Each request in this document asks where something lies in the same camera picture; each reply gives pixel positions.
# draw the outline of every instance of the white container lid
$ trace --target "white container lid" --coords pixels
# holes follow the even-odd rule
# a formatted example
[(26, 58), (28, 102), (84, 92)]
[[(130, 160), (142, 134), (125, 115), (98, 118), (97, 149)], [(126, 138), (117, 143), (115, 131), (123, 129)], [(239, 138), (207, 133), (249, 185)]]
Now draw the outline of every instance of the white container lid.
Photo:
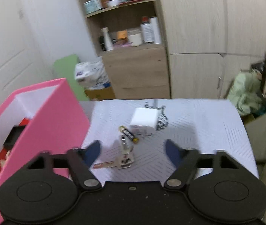
[(140, 28), (139, 27), (127, 30), (127, 35), (128, 36), (137, 35), (137, 34), (140, 34), (140, 33), (141, 32), (140, 32)]

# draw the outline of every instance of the metal key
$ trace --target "metal key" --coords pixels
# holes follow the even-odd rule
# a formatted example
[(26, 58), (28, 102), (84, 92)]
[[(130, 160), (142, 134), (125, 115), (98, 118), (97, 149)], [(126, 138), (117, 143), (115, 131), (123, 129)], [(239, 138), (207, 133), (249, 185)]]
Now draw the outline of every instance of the metal key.
[(126, 155), (116, 157), (115, 161), (102, 162), (93, 165), (93, 169), (107, 168), (107, 167), (118, 167), (118, 169), (128, 168), (134, 162), (133, 153), (130, 152)]
[(133, 151), (134, 146), (128, 146), (127, 144), (127, 140), (126, 140), (126, 136), (125, 135), (121, 135), (120, 136), (120, 149), (121, 149), (121, 154), (122, 155), (127, 155), (130, 152)]

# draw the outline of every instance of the white jar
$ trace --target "white jar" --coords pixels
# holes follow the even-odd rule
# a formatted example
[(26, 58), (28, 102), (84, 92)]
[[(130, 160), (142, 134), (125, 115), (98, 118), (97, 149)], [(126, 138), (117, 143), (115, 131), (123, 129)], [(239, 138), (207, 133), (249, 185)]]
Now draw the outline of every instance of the white jar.
[(96, 11), (94, 1), (88, 1), (84, 3), (86, 14), (93, 13)]
[(102, 9), (102, 3), (100, 0), (92, 0), (94, 2), (94, 6), (96, 10)]
[(127, 36), (131, 46), (140, 46), (142, 44), (142, 36), (139, 28), (127, 30)]

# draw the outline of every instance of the battery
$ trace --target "battery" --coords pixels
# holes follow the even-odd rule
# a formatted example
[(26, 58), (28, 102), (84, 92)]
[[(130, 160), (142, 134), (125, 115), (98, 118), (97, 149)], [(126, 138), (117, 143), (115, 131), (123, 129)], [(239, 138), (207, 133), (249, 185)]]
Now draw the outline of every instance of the battery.
[(120, 132), (122, 132), (125, 136), (127, 136), (131, 141), (133, 141), (134, 144), (137, 144), (139, 142), (139, 139), (133, 135), (133, 133), (127, 129), (125, 126), (121, 125), (118, 128)]

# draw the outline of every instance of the wooden shelf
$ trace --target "wooden shelf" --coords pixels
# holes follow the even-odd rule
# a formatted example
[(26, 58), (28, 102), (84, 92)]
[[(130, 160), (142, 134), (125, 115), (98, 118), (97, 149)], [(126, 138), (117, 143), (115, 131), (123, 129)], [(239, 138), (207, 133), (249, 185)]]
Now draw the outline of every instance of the wooden shelf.
[(145, 2), (153, 2), (155, 0), (137, 0), (137, 1), (132, 1), (132, 2), (127, 2), (127, 3), (123, 3), (123, 4), (119, 4), (118, 6), (114, 6), (114, 7), (108, 7), (108, 8), (104, 8), (104, 9), (101, 9), (101, 10), (98, 10), (96, 12), (93, 12), (93, 13), (89, 13), (85, 16), (85, 18), (89, 18), (91, 16), (94, 16), (96, 14), (99, 14), (99, 13), (103, 13), (103, 12), (106, 12), (106, 11), (109, 11), (109, 10), (112, 10), (112, 9), (116, 9), (116, 8), (119, 8), (119, 7), (125, 7), (125, 6), (130, 6), (130, 5), (134, 5), (134, 4), (138, 4), (138, 3), (145, 3)]
[(161, 47), (164, 47), (164, 45), (163, 44), (141, 44), (140, 46), (116, 47), (112, 51), (101, 52), (100, 56), (110, 55), (110, 54), (115, 54), (115, 53), (122, 53), (122, 52), (128, 53), (128, 52), (136, 51), (136, 50), (161, 48)]

